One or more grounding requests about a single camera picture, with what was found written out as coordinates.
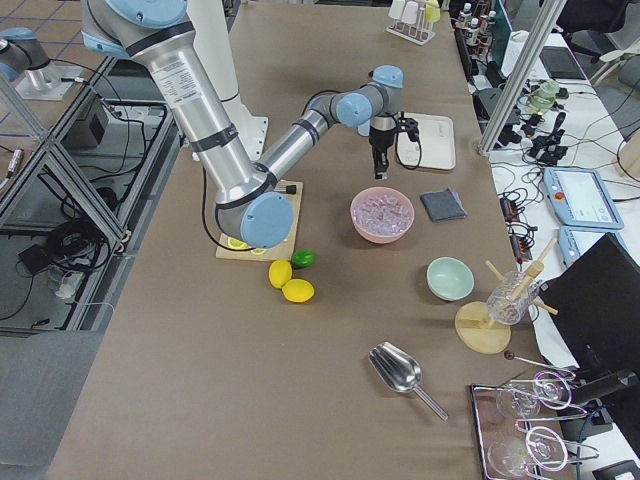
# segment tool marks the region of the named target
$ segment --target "monitor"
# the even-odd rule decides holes
[[[593,381],[629,369],[640,374],[640,267],[610,233],[605,234],[540,297],[554,308],[560,335]],[[613,421],[640,455],[640,386],[602,397]]]

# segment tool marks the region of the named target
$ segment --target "test tube rack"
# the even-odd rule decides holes
[[[427,10],[438,8],[429,0],[409,0],[393,2],[389,9],[389,17],[393,23],[386,31],[402,37],[418,45],[424,45],[435,37],[433,23],[427,21],[434,15],[429,15]]]

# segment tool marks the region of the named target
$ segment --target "metal ice scoop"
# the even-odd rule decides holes
[[[420,388],[422,370],[418,362],[398,347],[389,342],[381,343],[369,352],[369,361],[391,390],[398,393],[416,392],[442,420],[449,418],[449,414]]]

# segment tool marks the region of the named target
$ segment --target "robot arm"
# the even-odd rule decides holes
[[[314,98],[282,139],[253,163],[195,53],[185,0],[83,0],[82,7],[87,47],[149,70],[216,184],[215,218],[229,236],[262,248],[284,240],[293,210],[273,187],[335,123],[356,127],[371,119],[370,143],[381,159],[377,173],[382,177],[400,108],[403,78],[397,67],[377,68],[357,91]]]
[[[0,73],[10,82],[26,72],[36,90],[60,85],[60,75],[42,45],[28,28],[9,28],[0,32]]]

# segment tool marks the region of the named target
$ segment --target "yellow lemon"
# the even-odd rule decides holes
[[[303,303],[313,297],[316,292],[311,283],[301,278],[294,278],[284,284],[282,293],[290,302]]]
[[[292,276],[293,268],[287,260],[276,260],[269,267],[269,282],[275,288],[282,288]]]

